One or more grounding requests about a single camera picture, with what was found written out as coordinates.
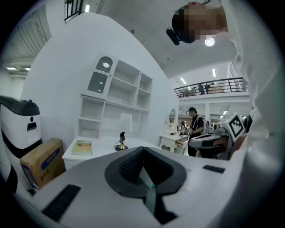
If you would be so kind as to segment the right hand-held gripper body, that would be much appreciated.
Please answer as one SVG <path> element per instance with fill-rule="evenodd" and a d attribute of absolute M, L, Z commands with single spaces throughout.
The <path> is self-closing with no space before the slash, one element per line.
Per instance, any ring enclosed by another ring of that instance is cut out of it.
<path fill-rule="evenodd" d="M 190 139 L 188 146 L 202 158 L 229 160 L 235 143 L 246 130 L 242 119 L 234 113 L 214 124 L 212 133 Z"/>

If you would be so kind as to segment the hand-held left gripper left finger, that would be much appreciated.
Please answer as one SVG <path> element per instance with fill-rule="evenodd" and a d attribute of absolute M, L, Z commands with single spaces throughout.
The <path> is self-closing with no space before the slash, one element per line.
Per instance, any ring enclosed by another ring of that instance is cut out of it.
<path fill-rule="evenodd" d="M 108 185 L 119 195 L 128 198 L 145 198 L 146 184 L 139 181 L 143 168 L 144 148 L 135 150 L 113 160 L 105 169 L 104 177 Z"/>

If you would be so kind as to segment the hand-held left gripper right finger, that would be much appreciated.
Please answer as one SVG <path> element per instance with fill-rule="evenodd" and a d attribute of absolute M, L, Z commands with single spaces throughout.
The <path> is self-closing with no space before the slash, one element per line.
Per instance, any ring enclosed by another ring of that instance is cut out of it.
<path fill-rule="evenodd" d="M 159 196 L 175 194 L 187 178 L 184 166 L 150 147 L 143 148 L 143 167 Z"/>

